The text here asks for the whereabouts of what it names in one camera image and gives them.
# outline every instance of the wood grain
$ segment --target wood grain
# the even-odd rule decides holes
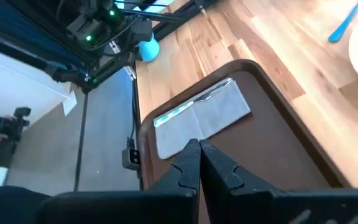
[[[344,182],[358,187],[358,76],[348,54],[358,14],[336,44],[328,36],[357,0],[221,0],[137,62],[140,116],[235,59],[264,68],[324,147]],[[186,3],[176,0],[172,11]]]

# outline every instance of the brown tray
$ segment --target brown tray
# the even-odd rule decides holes
[[[213,145],[280,189],[342,186],[321,156],[320,152],[324,152],[321,146],[262,68],[251,60],[236,60],[195,83],[144,119],[137,138],[144,189],[161,178],[175,160],[175,156],[167,160],[158,158],[154,118],[227,77],[237,82],[251,114],[210,137]]]

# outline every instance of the blue spoon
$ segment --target blue spoon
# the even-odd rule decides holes
[[[358,3],[356,4],[356,6],[354,6],[351,13],[349,13],[349,15],[346,17],[345,21],[343,21],[343,23],[339,25],[339,27],[328,37],[328,40],[331,43],[338,42],[341,39],[343,33],[345,33],[346,28],[348,27],[349,23],[351,23],[351,20],[353,19],[357,11]]]

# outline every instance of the tray rim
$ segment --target tray rim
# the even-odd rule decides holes
[[[317,141],[317,139],[312,135],[312,133],[309,131],[307,126],[304,124],[304,122],[301,120],[301,118],[298,116],[298,114],[295,112],[295,110],[292,108],[292,106],[289,104],[287,99],[281,94],[281,92],[278,90],[278,88],[274,85],[273,81],[271,81],[270,77],[266,74],[266,72],[263,70],[263,68],[255,61],[249,60],[249,59],[239,59],[239,60],[233,60],[231,62],[228,62],[224,64],[222,67],[219,67],[203,79],[197,81],[192,86],[188,87],[186,90],[183,90],[181,93],[179,93],[177,96],[173,97],[172,99],[168,100],[164,104],[160,105],[153,111],[151,111],[142,121],[142,124],[139,128],[139,131],[137,133],[137,145],[138,150],[140,152],[140,173],[141,173],[141,182],[144,189],[147,189],[151,187],[153,183],[151,183],[150,179],[155,181],[154,179],[154,172],[153,172],[153,165],[152,165],[152,159],[150,155],[150,143],[149,143],[149,129],[152,128],[154,130],[153,126],[153,120],[154,118],[160,116],[163,113],[166,113],[167,111],[173,109],[175,106],[179,105],[180,103],[183,103],[186,101],[187,98],[190,98],[192,95],[198,94],[198,92],[193,94],[192,89],[197,89],[195,86],[202,84],[205,85],[202,90],[205,88],[208,88],[209,86],[214,85],[215,83],[219,82],[225,77],[228,77],[229,75],[221,75],[221,74],[232,74],[236,72],[248,72],[253,74],[253,76],[257,79],[258,83],[261,84],[261,80],[265,82],[265,86],[260,85],[262,89],[266,92],[266,94],[269,96],[270,100],[274,104],[274,106],[279,110],[284,110],[284,113],[286,113],[284,116],[282,112],[280,112],[283,119],[288,123],[290,127],[295,126],[296,129],[299,129],[301,133],[294,132],[294,129],[291,128],[296,138],[298,138],[303,145],[304,141],[308,141],[310,143],[310,146],[314,148],[314,152],[307,151],[308,155],[312,158],[313,162],[315,163],[315,158],[313,158],[310,153],[314,153],[313,155],[315,157],[318,157],[318,159],[323,159],[323,162],[325,164],[320,164],[318,166],[316,163],[316,166],[320,170],[320,172],[323,174],[324,178],[329,182],[329,184],[332,187],[351,187],[350,182],[346,179],[345,175],[335,166],[332,159],[327,155],[324,148],[320,145],[320,143]],[[205,80],[206,78],[209,78],[211,80],[210,82],[202,82],[202,80]]]

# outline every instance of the white cabinet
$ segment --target white cabinet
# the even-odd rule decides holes
[[[30,125],[68,98],[70,83],[57,83],[44,71],[0,54],[0,116],[32,109]]]

